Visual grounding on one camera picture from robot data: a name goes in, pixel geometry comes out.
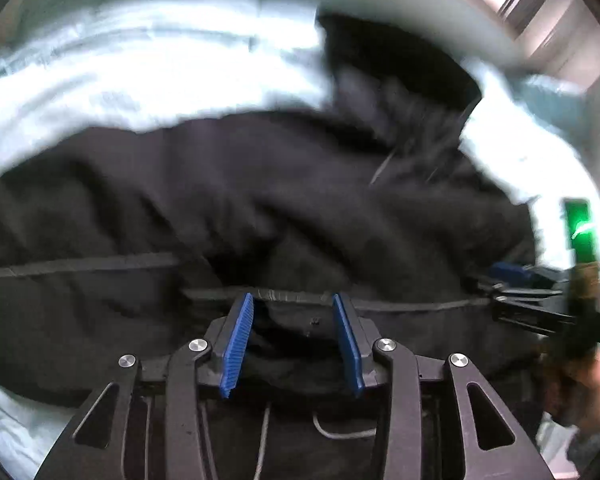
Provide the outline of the grey sleeve right forearm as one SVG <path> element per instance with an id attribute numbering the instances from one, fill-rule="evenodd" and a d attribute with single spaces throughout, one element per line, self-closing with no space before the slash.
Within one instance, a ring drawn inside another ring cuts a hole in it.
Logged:
<path id="1" fill-rule="evenodd" d="M 600 452 L 600 428 L 588 431 L 578 428 L 568 445 L 567 460 L 573 463 L 578 474 L 583 474 L 598 452 Z"/>

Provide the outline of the person's right hand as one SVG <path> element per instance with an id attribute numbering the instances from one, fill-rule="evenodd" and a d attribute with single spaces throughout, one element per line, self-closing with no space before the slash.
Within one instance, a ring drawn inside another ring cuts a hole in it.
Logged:
<path id="1" fill-rule="evenodd" d="M 554 422 L 584 434 L 600 431 L 600 346 L 567 359 L 556 344 L 543 342 L 534 379 L 534 398 Z"/>

